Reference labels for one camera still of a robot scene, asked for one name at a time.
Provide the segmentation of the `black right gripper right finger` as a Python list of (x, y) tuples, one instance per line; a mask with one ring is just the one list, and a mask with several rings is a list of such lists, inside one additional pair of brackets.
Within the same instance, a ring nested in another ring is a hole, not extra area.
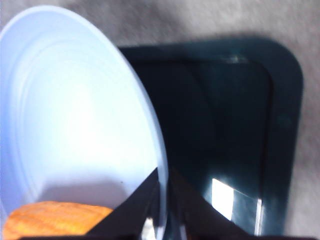
[(255, 236), (215, 210), (175, 169), (169, 170), (169, 209), (175, 240), (309, 240), (309, 237)]

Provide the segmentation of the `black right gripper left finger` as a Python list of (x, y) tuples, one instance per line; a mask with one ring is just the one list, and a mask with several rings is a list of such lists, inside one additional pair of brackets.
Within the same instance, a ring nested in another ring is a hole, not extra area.
[(86, 235), (86, 240), (140, 240), (143, 226), (148, 217), (159, 222), (160, 183), (158, 170)]

